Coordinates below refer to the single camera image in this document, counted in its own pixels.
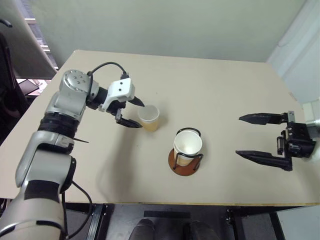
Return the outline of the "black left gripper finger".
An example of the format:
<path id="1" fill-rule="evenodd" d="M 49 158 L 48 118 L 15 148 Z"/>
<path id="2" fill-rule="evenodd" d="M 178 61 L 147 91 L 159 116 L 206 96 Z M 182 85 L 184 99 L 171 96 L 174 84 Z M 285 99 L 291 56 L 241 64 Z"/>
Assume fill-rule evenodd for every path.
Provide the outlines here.
<path id="1" fill-rule="evenodd" d="M 132 99 L 127 99 L 127 101 L 133 105 L 144 107 L 144 103 L 136 96 L 134 96 Z"/>
<path id="2" fill-rule="evenodd" d="M 127 128 L 142 128 L 143 127 L 139 122 L 134 121 L 132 119 L 125 119 L 122 117 L 122 115 L 116 116 L 115 121 L 117 124 L 122 125 Z"/>

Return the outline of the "white door panel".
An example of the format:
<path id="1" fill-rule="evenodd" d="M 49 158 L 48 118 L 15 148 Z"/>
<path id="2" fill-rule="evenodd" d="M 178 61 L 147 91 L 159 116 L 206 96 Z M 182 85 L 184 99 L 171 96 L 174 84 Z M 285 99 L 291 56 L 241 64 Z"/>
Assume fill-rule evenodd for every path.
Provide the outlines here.
<path id="1" fill-rule="evenodd" d="M 300 104 L 320 98 L 320 0 L 306 0 L 267 62 Z"/>

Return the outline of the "window blinds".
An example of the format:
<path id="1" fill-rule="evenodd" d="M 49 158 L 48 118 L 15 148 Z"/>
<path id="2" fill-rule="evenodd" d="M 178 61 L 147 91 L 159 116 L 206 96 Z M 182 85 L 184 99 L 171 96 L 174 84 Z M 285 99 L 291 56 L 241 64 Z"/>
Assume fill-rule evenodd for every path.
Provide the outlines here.
<path id="1" fill-rule="evenodd" d="M 37 23 L 36 17 L 32 12 L 32 8 L 29 4 L 28 0 L 20 0 L 22 3 L 22 7 L 24 10 L 24 20 L 26 21 L 26 23 L 28 24 L 28 26 L 30 27 L 32 33 L 34 34 L 37 43 L 40 45 L 40 47 L 42 48 L 42 50 L 44 51 L 44 53 L 47 55 L 47 57 L 49 58 L 50 62 L 52 63 L 53 67 L 58 70 L 59 67 L 56 63 L 56 60 L 51 52 L 51 49 L 49 48 L 47 41 L 45 40 L 45 37 L 40 29 L 40 26 Z"/>

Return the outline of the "black office chair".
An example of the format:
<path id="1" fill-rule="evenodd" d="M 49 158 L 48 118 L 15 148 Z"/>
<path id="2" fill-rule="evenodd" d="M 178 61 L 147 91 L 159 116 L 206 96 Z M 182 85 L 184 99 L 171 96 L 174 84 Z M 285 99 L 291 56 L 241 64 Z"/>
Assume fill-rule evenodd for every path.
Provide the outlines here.
<path id="1" fill-rule="evenodd" d="M 9 45 L 0 31 L 0 145 L 29 106 L 14 74 Z"/>

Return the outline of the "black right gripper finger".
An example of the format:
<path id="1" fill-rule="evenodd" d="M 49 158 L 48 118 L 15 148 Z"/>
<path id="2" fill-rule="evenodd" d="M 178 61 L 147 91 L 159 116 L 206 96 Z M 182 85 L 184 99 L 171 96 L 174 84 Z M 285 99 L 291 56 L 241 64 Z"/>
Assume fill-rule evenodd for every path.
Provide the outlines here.
<path id="1" fill-rule="evenodd" d="M 276 157 L 271 153 L 255 150 L 236 150 L 235 153 L 260 165 L 280 168 L 287 172 L 293 170 L 292 159 L 290 157 Z"/>
<path id="2" fill-rule="evenodd" d="M 288 122 L 288 114 L 276 114 L 276 113 L 252 113 L 240 116 L 240 121 L 244 121 L 254 125 L 267 125 L 274 124 L 280 125 Z"/>

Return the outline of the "dark rounded shape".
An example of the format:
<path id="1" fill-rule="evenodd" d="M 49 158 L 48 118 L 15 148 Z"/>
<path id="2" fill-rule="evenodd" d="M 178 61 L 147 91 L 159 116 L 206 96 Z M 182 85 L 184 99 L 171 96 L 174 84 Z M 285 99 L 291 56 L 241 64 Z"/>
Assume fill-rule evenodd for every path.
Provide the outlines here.
<path id="1" fill-rule="evenodd" d="M 147 218 L 141 219 L 132 230 L 128 240 L 155 240 L 155 224 Z"/>

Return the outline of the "dark laptop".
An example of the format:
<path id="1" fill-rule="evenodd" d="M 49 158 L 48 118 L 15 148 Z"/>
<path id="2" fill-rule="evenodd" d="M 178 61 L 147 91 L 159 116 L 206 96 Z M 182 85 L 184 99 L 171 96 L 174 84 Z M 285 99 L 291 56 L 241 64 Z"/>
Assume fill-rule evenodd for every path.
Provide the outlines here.
<path id="1" fill-rule="evenodd" d="M 25 96 L 39 96 L 51 81 L 44 79 L 18 78 L 17 82 Z"/>

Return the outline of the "black metal table leg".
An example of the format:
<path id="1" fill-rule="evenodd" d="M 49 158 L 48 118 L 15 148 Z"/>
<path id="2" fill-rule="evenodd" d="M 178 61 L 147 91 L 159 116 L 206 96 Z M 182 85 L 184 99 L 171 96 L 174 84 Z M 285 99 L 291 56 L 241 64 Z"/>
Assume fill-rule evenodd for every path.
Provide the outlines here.
<path id="1" fill-rule="evenodd" d="M 107 236 L 107 204 L 95 204 L 92 218 L 85 240 L 106 240 Z"/>
<path id="2" fill-rule="evenodd" d="M 286 240 L 275 206 L 240 206 L 226 210 L 226 222 L 232 226 L 235 240 L 247 240 L 242 218 L 254 215 L 268 214 L 276 240 Z"/>

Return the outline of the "white slanted board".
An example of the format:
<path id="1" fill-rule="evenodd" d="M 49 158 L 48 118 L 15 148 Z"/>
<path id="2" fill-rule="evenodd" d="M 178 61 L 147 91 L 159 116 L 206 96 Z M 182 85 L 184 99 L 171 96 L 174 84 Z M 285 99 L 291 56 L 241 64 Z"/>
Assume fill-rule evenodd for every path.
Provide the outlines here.
<path id="1" fill-rule="evenodd" d="M 15 76 L 19 79 L 51 80 L 57 73 L 48 56 L 38 44 L 32 30 L 18 9 L 16 0 L 0 0 L 0 33 L 8 43 Z"/>

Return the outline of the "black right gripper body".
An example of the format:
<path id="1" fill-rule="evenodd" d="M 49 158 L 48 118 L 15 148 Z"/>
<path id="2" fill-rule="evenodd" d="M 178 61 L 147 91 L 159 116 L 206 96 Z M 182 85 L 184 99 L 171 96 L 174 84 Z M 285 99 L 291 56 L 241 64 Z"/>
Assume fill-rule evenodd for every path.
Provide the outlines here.
<path id="1" fill-rule="evenodd" d="M 277 137 L 277 154 L 284 158 L 308 158 L 316 142 L 310 137 L 305 123 L 295 122 L 293 111 L 280 114 L 278 124 L 286 123 L 285 130 Z"/>

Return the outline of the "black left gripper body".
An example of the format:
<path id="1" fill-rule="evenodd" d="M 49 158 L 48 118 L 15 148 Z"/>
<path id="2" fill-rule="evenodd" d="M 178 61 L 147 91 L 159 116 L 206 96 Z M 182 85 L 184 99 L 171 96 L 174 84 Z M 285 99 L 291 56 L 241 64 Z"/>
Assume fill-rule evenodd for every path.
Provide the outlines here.
<path id="1" fill-rule="evenodd" d="M 122 117 L 122 109 L 126 107 L 126 102 L 120 102 L 118 100 L 114 100 L 110 103 L 107 108 L 107 112 L 112 114 L 117 123 L 126 123 L 127 120 Z"/>

